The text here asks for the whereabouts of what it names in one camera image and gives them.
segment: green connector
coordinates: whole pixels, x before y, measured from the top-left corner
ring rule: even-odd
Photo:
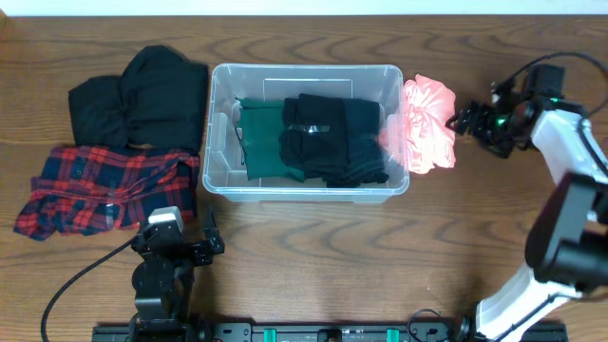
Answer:
[[[264,342],[276,342],[276,330],[264,329]]]
[[[387,342],[399,342],[399,331],[396,329],[387,329]]]

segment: green shirt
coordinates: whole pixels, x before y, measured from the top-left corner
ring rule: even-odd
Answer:
[[[285,127],[282,113],[283,101],[262,102],[240,100],[241,145],[245,153],[247,178],[254,180],[268,177],[286,177],[304,181],[304,172],[289,167],[281,160],[279,137]]]

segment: plaid flannel shirt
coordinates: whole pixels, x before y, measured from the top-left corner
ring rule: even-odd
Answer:
[[[55,231],[85,236],[139,228],[157,208],[197,215],[200,157],[179,149],[55,147],[14,231],[44,240]]]

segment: pink fabric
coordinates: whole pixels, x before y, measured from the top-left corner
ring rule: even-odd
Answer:
[[[380,144],[410,172],[426,174],[434,165],[454,167],[456,138],[446,121],[454,115],[456,95],[443,83],[421,75],[416,75],[416,81],[406,82],[403,95],[403,120],[387,121],[388,129],[384,128],[378,137]],[[401,127],[390,122],[401,123]],[[406,139],[405,153],[395,150],[398,144],[391,143],[396,135],[401,136],[399,141]]]

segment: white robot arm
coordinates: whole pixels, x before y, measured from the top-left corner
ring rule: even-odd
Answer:
[[[608,184],[608,161],[591,134],[588,115],[561,100],[563,68],[531,68],[522,93],[511,91],[513,77],[494,91],[495,107],[473,103],[466,115],[461,112],[448,123],[461,134],[468,129],[503,158],[517,143],[524,142],[524,148],[532,143],[558,185],[530,232],[526,262],[476,307],[468,338],[496,342],[522,340],[551,311],[608,279],[606,237],[584,232],[586,220],[604,220],[603,185]]]

